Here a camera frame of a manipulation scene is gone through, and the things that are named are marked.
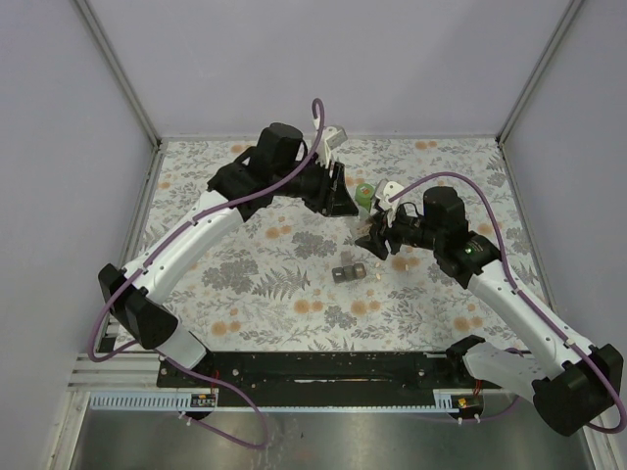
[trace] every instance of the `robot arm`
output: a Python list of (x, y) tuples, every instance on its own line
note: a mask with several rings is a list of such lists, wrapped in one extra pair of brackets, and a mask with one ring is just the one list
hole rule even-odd
[[(569, 436), (613, 405), (613, 399), (590, 367), (571, 348), (577, 345), (620, 391), (623, 359), (612, 346), (597, 348), (547, 308), (526, 286), (513, 290), (501, 252), (468, 229), (463, 201), (450, 187), (424, 193), (424, 214), (409, 214), (406, 205), (390, 202), (404, 188), (381, 181), (374, 194), (375, 214), (367, 235), (356, 241), (381, 259), (402, 245), (433, 251), (440, 268), (496, 312), (529, 348), (533, 358), (501, 351), (476, 336), (447, 350), (475, 379), (511, 390), (534, 403), (543, 419)], [(561, 337), (520, 293), (557, 326)]]
[(300, 163), (296, 162), (303, 144), (300, 130), (281, 123), (264, 129), (257, 145), (223, 166), (209, 181), (208, 190), (159, 242), (122, 269), (108, 264), (100, 271), (105, 300), (126, 281), (126, 273), (143, 271), (114, 302), (112, 315), (144, 349), (159, 349), (184, 367), (194, 368), (207, 349), (162, 303), (206, 250), (271, 204), (274, 196), (300, 198), (307, 208), (324, 216), (357, 215), (358, 209), (346, 189), (344, 166), (331, 155), (346, 140), (341, 127), (325, 127), (322, 156), (316, 155), (287, 184), (234, 209), (199, 216), (210, 208), (265, 189)]

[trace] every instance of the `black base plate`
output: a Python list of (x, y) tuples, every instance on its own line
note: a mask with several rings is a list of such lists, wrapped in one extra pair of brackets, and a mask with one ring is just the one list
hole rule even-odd
[[(475, 386), (443, 354), (424, 352), (212, 352), (194, 371), (237, 386), (262, 407), (432, 405), (434, 389)], [(157, 380), (161, 388), (207, 385), (168, 362)], [(242, 405), (220, 388), (218, 406)]]

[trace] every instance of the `small sticker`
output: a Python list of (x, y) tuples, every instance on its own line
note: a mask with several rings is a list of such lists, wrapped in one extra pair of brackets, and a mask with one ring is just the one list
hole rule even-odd
[(215, 408), (217, 404), (217, 394), (192, 394), (192, 408)]

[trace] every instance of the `white wall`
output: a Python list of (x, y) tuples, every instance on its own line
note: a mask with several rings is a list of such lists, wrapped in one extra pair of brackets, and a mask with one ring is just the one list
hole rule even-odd
[(567, 0), (91, 0), (162, 135), (496, 134)]
[(36, 469), (150, 147), (69, 0), (0, 2), (0, 458)]
[(626, 131), (627, 3), (589, 1), (506, 148), (559, 312), (625, 357)]

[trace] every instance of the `floral tablecloth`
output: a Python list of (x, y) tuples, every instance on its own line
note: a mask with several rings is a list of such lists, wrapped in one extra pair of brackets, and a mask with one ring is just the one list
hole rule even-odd
[[(169, 142), (142, 251), (189, 210), (221, 166), (251, 144)], [(472, 178), (493, 205), (514, 271), (542, 298), (494, 140), (349, 140), (338, 150), (351, 193), (362, 182), (389, 178), (407, 185), (442, 170)], [(496, 242), (470, 188), (447, 178), (432, 184), (454, 186), (471, 227)], [(419, 203), (420, 191), (404, 201)], [(166, 307), (216, 351), (435, 351), (468, 334), (500, 348), (523, 347), (495, 313), (439, 270), (432, 254), (403, 247), (380, 261), (352, 244), (350, 223), (311, 213), (300, 200), (275, 198), (201, 257)], [(362, 262), (366, 277), (335, 284), (331, 269), (347, 261)], [(121, 332), (118, 344), (128, 338)]]

